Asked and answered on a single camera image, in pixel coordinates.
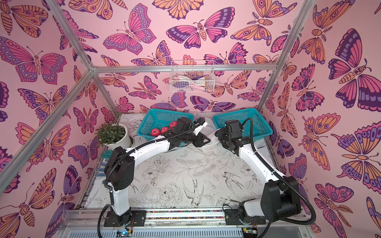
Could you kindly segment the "red apple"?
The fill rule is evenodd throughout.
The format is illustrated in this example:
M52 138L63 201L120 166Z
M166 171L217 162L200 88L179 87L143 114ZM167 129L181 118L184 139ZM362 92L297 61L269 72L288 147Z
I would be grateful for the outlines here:
M162 129L161 129L161 134L164 134L164 133L166 133L167 131L169 131L169 127L163 127Z
M156 128L152 129L150 132L150 135L153 137L158 137L160 134L161 134L161 130L156 129Z

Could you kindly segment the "netted apple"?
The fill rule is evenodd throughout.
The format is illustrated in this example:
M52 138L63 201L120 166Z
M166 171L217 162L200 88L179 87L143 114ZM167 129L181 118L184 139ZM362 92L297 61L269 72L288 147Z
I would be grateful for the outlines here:
M174 128L177 125L177 121L173 121L170 123L170 128Z

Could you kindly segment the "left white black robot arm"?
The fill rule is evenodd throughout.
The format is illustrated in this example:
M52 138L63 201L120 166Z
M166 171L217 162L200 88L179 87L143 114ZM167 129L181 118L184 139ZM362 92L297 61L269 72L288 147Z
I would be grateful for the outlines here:
M129 202L129 187L134 180L136 166L160 153L180 147L183 143L194 147L207 145L210 139L201 133L206 126L205 118L192 121L181 117L175 127L151 141L127 149L114 149L104 169L104 186L109 192L110 203L103 207L97 229L100 230L102 224L106 227L132 226L136 219Z

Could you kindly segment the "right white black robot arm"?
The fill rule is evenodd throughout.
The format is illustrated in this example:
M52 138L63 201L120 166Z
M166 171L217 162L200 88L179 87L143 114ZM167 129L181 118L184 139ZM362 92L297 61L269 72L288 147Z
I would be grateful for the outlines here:
M271 223L313 224L316 212L300 193L299 183L293 177L286 177L258 151L254 145L253 127L252 118L243 123L229 120L225 127L215 132L222 146L245 161L264 184L261 199L247 200L240 205L244 213L249 217L264 217Z

